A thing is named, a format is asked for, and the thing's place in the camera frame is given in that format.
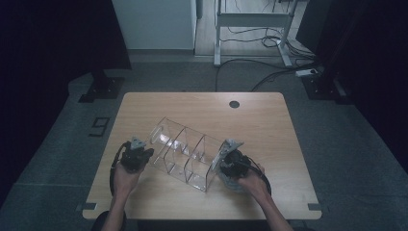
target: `gray carpet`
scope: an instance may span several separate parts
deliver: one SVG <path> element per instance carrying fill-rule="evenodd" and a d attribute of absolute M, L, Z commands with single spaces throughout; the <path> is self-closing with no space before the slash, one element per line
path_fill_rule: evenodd
<path fill-rule="evenodd" d="M 218 91 L 249 91 L 276 69 L 231 63 L 218 76 Z M 217 69 L 209 62 L 134 62 L 116 100 L 78 103 L 91 77 L 69 84 L 70 96 L 47 138 L 14 184 L 0 212 L 0 230 L 90 230 L 86 201 L 123 94 L 128 91 L 214 91 Z M 408 230 L 408 176 L 372 127 L 352 105 L 311 101 L 294 74 L 259 91 L 285 96 L 323 215 L 293 220 L 315 230 Z M 89 134 L 97 117 L 109 117 L 101 138 Z"/>

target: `white power strip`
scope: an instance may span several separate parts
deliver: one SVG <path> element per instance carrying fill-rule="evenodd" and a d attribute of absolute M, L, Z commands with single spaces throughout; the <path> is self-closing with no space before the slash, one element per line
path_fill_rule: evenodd
<path fill-rule="evenodd" d="M 308 77 L 319 74 L 317 70 L 313 69 L 306 69 L 306 70 L 298 70 L 295 74 L 296 77 Z"/>

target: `wooden table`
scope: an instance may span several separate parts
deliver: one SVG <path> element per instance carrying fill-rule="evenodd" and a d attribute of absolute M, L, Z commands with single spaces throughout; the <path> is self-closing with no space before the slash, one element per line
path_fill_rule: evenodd
<path fill-rule="evenodd" d="M 229 106 L 233 100 L 239 108 Z M 110 208 L 110 165 L 119 147 L 134 136 L 146 140 L 163 117 L 220 141 L 244 141 L 240 151 L 265 167 L 286 219 L 321 217 L 320 210 L 309 209 L 319 202 L 281 93 L 132 92 L 123 98 L 89 192 L 87 203 L 96 208 L 84 210 L 84 218 L 97 218 Z M 140 177 L 126 214 L 137 219 L 265 219 L 249 195 L 229 191 L 217 176 L 202 192 L 152 166 Z"/>

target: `floor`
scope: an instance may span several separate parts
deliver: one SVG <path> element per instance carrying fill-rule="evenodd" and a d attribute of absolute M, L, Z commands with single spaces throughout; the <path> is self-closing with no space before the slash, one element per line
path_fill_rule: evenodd
<path fill-rule="evenodd" d="M 223 13 L 286 13 L 291 9 L 293 1 L 278 0 L 235 0 L 222 1 Z M 293 45 L 298 48 L 306 49 L 295 40 L 297 30 L 300 25 L 301 18 L 306 9 L 307 1 L 298 1 L 295 9 L 294 18 L 289 31 L 288 39 Z M 216 39 L 215 27 L 215 2 L 203 1 L 203 17 L 197 20 L 196 41 L 195 41 L 195 55 L 205 56 L 214 55 L 214 42 Z M 256 31 L 249 31 L 238 33 L 245 30 L 260 29 Z M 276 31 L 268 30 L 268 36 L 281 37 L 282 28 L 271 28 Z M 238 39 L 238 40 L 252 40 L 261 39 L 266 35 L 266 29 L 263 28 L 246 28 L 246 27 L 231 27 L 221 28 L 221 40 Z M 274 42 L 268 41 L 268 45 L 274 45 Z M 221 54 L 226 56 L 260 56 L 270 57 L 279 56 L 279 52 L 275 48 L 266 48 L 259 41 L 242 42 L 242 41 L 222 41 Z"/>
<path fill-rule="evenodd" d="M 241 11 L 245 1 L 250 2 L 237 0 Z M 204 2 L 210 3 L 207 8 L 212 7 L 212 1 Z M 227 9 L 236 9 L 231 2 Z M 264 1 L 258 10 L 267 3 Z M 207 40 L 212 46 L 211 37 Z M 252 48 L 243 46 L 236 51 L 231 48 L 230 53 L 227 46 L 224 48 L 231 56 L 266 54 L 251 53 Z M 202 56 L 131 54 L 132 70 L 106 70 L 110 77 L 125 78 L 118 99 L 78 103 L 91 84 L 91 76 L 69 83 L 69 98 L 59 118 L 1 208 L 0 230 L 90 230 L 93 220 L 84 219 L 82 209 L 126 92 L 215 91 L 216 83 L 218 91 L 250 91 L 278 70 L 236 61 L 223 65 L 217 75 L 211 49 L 203 48 Z M 262 61 L 282 65 L 279 57 L 268 52 L 268 58 Z M 309 100 L 294 73 L 272 79 L 258 91 L 277 91 L 285 96 L 323 213 L 318 220 L 291 220 L 293 227 L 317 231 L 408 230 L 408 175 L 353 105 Z M 110 118 L 107 130 L 102 137 L 90 137 L 100 132 L 92 127 L 98 117 Z M 138 228 L 138 224 L 130 220 L 127 230 L 149 230 Z M 170 226 L 164 225 L 166 230 L 174 230 Z"/>

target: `human arm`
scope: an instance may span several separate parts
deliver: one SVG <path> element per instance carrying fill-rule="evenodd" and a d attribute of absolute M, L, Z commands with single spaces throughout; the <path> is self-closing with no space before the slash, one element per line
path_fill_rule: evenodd
<path fill-rule="evenodd" d="M 262 172 L 265 172 L 265 169 L 261 167 L 261 165 L 258 165 L 258 167 Z M 268 193 L 267 185 L 255 171 L 250 169 L 246 177 L 238 179 L 238 183 L 248 193 L 250 193 L 261 206 L 262 211 L 267 218 L 270 230 L 293 231 L 291 226 L 280 213 L 279 209 L 276 207 L 273 198 Z"/>
<path fill-rule="evenodd" d="M 136 187 L 144 167 L 136 173 L 128 173 L 121 163 L 115 167 L 114 197 L 111 209 L 103 225 L 102 231 L 120 230 L 123 222 L 123 213 L 129 194 Z"/>

